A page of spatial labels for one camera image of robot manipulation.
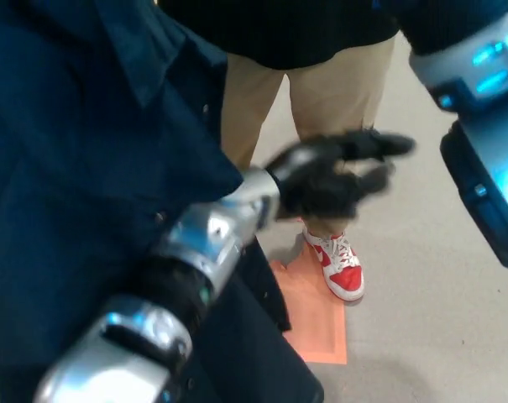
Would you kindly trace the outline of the robot left black hand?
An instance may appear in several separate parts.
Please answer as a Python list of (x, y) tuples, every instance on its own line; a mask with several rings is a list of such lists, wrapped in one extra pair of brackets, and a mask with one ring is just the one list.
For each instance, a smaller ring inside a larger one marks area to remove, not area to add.
[[(414, 139), (373, 128), (316, 135), (284, 149), (265, 167), (280, 192), (279, 219), (353, 218), (358, 204), (385, 191), (393, 173), (391, 157), (409, 154)], [(379, 163), (362, 175), (338, 173), (336, 164), (358, 160)]]

